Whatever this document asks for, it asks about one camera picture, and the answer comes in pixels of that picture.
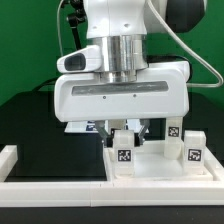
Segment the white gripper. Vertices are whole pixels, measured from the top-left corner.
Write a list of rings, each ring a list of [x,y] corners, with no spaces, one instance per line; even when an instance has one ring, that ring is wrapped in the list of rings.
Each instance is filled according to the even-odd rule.
[[[103,120],[141,119],[136,145],[144,143],[151,118],[183,117],[189,110],[185,61],[151,63],[132,81],[105,83],[97,69],[100,48],[89,45],[57,61],[61,76],[54,90],[54,110],[62,122],[96,121],[95,127],[108,146]]]

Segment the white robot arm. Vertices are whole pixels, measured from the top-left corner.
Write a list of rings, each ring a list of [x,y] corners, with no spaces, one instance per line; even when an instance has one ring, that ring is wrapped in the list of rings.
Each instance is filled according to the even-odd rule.
[[[183,62],[148,62],[146,35],[167,32],[223,84],[207,61],[176,35],[204,16],[207,0],[84,0],[89,44],[58,59],[54,108],[62,122],[93,121],[109,144],[130,138],[144,142],[154,118],[166,120],[165,141],[181,143],[182,119],[189,110]]]

